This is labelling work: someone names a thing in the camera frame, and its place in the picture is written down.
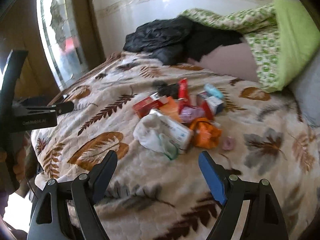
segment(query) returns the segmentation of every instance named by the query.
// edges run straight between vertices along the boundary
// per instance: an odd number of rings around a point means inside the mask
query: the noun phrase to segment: human hand
[[[14,174],[16,174],[16,179],[19,182],[23,179],[25,174],[25,159],[26,159],[27,153],[24,147],[27,145],[28,145],[28,140],[24,138],[22,147],[17,152],[17,155],[16,155],[16,164],[12,168]],[[5,162],[6,158],[7,158],[7,153],[2,148],[0,148],[0,162]]]

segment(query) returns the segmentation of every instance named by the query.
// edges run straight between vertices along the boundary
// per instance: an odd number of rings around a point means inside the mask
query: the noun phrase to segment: gray pillow
[[[290,84],[302,115],[312,127],[320,127],[320,49],[316,56]]]

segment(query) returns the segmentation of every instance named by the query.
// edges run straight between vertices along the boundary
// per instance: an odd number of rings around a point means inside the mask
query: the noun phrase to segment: light green fabric
[[[188,9],[181,15],[203,25],[244,34],[257,63],[257,76],[266,92],[282,90],[311,58],[320,33],[300,2],[275,0],[227,16]]]
[[[279,29],[278,84],[282,90],[305,67],[320,44],[320,32],[298,1],[274,0]]]

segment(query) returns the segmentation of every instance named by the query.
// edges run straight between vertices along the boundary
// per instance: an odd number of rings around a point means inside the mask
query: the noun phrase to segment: person
[[[13,166],[13,172],[16,174],[17,181],[21,182],[25,175],[25,159],[26,159],[26,150],[25,146],[28,145],[28,140],[24,138],[22,148],[18,151],[16,155],[16,164]],[[7,153],[4,149],[0,147],[0,162],[5,162],[7,158]],[[0,191],[0,215],[4,216],[5,207],[8,206],[9,195],[5,191]],[[12,234],[17,239],[26,239],[27,233],[22,230],[11,230]]]

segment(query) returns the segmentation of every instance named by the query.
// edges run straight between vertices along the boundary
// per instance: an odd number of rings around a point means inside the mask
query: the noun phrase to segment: metal bolt
[[[236,181],[236,180],[238,179],[238,176],[232,174],[232,175],[229,176],[229,179],[231,179],[231,180],[233,180],[233,181]]]
[[[263,185],[265,185],[265,186],[268,186],[268,185],[269,185],[269,181],[267,181],[266,179],[263,179],[263,180],[261,181],[261,183],[262,183]]]
[[[79,180],[85,180],[85,179],[87,179],[87,177],[88,177],[87,174],[82,173],[82,174],[80,174],[80,176],[79,176]]]
[[[54,179],[50,179],[49,181],[48,181],[48,185],[49,186],[51,186],[51,185],[53,185],[53,184],[55,184],[56,183],[56,181],[54,180]]]

